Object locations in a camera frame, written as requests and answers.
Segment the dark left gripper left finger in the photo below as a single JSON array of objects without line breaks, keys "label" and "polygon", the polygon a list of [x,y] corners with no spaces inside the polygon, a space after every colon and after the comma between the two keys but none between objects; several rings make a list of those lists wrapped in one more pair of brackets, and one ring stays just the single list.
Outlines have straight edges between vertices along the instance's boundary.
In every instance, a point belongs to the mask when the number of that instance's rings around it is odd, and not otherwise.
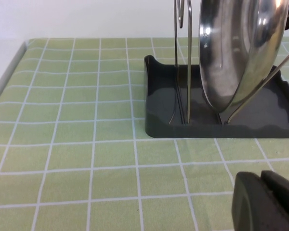
[{"label": "dark left gripper left finger", "polygon": [[252,172],[238,172],[232,200],[232,220],[236,231],[289,231],[273,194]]}]

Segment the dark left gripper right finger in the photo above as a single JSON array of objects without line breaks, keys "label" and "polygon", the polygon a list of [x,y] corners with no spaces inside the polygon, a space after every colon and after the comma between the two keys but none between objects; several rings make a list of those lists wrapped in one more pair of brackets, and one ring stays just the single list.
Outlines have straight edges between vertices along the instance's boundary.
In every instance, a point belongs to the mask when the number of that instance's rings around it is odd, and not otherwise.
[{"label": "dark left gripper right finger", "polygon": [[261,180],[273,194],[277,209],[289,224],[289,180],[270,170],[261,172]]}]

